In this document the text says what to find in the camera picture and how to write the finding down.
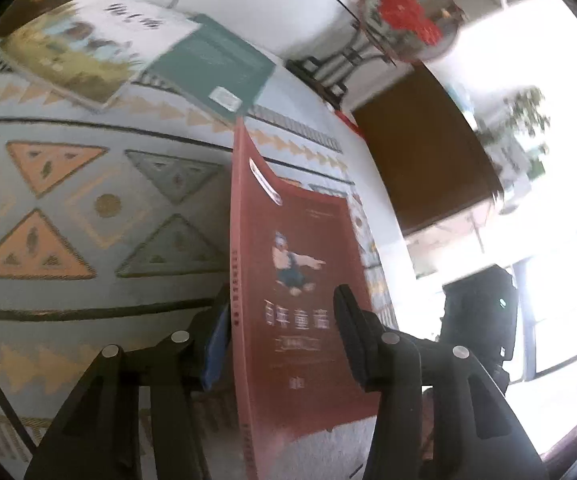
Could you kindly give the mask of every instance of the silver bolt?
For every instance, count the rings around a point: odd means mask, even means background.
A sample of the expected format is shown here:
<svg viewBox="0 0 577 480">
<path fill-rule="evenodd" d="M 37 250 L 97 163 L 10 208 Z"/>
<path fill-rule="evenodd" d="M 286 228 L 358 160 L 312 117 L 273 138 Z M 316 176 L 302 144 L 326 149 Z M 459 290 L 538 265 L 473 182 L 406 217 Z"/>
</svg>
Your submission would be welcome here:
<svg viewBox="0 0 577 480">
<path fill-rule="evenodd" d="M 177 330 L 171 334 L 171 341 L 174 343 L 185 343 L 190 339 L 190 334 L 185 330 Z"/>
<path fill-rule="evenodd" d="M 120 347 L 117 345 L 108 345 L 102 349 L 102 355 L 106 358 L 115 357 L 120 352 Z"/>
<path fill-rule="evenodd" d="M 399 343 L 399 335 L 395 332 L 384 332 L 382 334 L 382 341 L 387 345 L 396 345 Z"/>
<path fill-rule="evenodd" d="M 459 359 L 466 359 L 471 353 L 465 346 L 456 346 L 453 348 L 453 355 Z"/>
</svg>

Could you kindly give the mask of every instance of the red flower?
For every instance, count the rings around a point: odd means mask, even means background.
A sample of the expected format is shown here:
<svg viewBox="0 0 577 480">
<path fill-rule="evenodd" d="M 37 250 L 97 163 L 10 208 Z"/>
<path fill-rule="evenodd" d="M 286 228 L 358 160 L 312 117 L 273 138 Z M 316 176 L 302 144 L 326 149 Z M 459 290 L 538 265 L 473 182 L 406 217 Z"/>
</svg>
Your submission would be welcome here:
<svg viewBox="0 0 577 480">
<path fill-rule="evenodd" d="M 424 19 L 424 8 L 417 0 L 382 0 L 377 11 L 393 28 L 416 30 Z"/>
<path fill-rule="evenodd" d="M 427 18 L 419 20 L 414 31 L 417 37 L 427 45 L 436 45 L 444 37 L 439 27 Z"/>
</svg>

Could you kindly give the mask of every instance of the book cover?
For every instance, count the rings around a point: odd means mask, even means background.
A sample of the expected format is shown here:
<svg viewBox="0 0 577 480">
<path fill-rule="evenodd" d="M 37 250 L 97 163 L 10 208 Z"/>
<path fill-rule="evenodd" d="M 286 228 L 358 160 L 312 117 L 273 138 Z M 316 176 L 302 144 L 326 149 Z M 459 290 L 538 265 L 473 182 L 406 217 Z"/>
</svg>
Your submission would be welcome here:
<svg viewBox="0 0 577 480">
<path fill-rule="evenodd" d="M 370 301 L 347 201 L 275 176 L 238 120 L 231 211 L 233 359 L 244 458 L 264 480 L 284 446 L 377 413 L 333 314 L 348 283 Z"/>
<path fill-rule="evenodd" d="M 199 27 L 142 0 L 73 0 L 4 38 L 0 51 L 29 78 L 99 109 Z"/>
<path fill-rule="evenodd" d="M 201 28 L 150 67 L 194 104 L 228 124 L 252 107 L 275 64 L 206 14 Z"/>
</svg>

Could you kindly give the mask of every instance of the red book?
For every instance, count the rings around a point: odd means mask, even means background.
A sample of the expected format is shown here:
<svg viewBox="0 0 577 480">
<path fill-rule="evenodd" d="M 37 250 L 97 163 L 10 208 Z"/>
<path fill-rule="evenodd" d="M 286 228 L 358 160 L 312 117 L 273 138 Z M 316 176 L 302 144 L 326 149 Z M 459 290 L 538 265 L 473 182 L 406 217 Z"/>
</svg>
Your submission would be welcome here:
<svg viewBox="0 0 577 480">
<path fill-rule="evenodd" d="M 370 309 L 346 200 L 293 186 L 235 128 L 231 198 L 233 358 L 244 458 L 265 480 L 289 442 L 377 413 L 353 380 L 333 314 L 348 283 Z"/>
</svg>

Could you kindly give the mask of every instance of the watermelon triangle pattern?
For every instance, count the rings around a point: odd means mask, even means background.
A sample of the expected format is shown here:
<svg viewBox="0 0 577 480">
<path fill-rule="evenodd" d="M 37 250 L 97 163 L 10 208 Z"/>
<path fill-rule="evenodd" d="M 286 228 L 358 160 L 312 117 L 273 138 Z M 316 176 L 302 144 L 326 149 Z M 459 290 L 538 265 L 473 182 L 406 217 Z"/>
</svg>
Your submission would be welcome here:
<svg viewBox="0 0 577 480">
<path fill-rule="evenodd" d="M 95 275 L 39 209 L 0 241 L 0 278 L 86 280 Z"/>
<path fill-rule="evenodd" d="M 116 271 L 120 278 L 228 270 L 228 258 L 181 215 L 168 218 Z"/>
<path fill-rule="evenodd" d="M 31 142 L 8 142 L 6 148 L 38 198 L 108 151 L 97 146 Z"/>
<path fill-rule="evenodd" d="M 171 203 L 179 204 L 218 173 L 222 166 L 212 162 L 126 150 L 133 165 Z"/>
</svg>

